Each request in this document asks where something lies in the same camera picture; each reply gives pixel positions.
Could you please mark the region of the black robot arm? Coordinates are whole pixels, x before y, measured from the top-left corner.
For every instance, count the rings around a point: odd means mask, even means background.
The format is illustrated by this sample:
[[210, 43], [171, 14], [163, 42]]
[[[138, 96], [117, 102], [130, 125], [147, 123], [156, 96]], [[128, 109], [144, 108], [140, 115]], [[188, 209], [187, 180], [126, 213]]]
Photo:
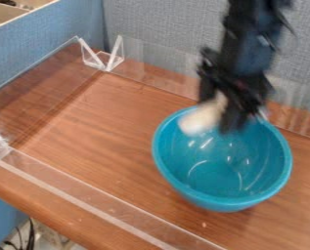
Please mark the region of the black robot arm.
[[293, 30], [282, 13], [291, 6], [293, 0], [230, 0], [222, 48], [200, 49], [197, 110], [181, 123], [193, 132], [239, 130], [263, 113], [274, 92], [266, 71], [281, 51], [282, 31]]

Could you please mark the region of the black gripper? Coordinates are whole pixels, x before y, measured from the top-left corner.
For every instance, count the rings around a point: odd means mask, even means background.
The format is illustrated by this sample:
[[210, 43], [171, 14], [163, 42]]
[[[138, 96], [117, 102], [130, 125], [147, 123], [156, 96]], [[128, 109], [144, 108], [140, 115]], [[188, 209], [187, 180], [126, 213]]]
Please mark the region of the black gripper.
[[210, 47], [200, 48], [200, 64], [196, 72], [200, 77], [199, 101], [216, 97], [223, 108], [219, 129], [223, 134], [243, 129], [248, 119], [260, 114], [274, 87], [264, 73], [238, 76], [218, 63], [219, 53]]

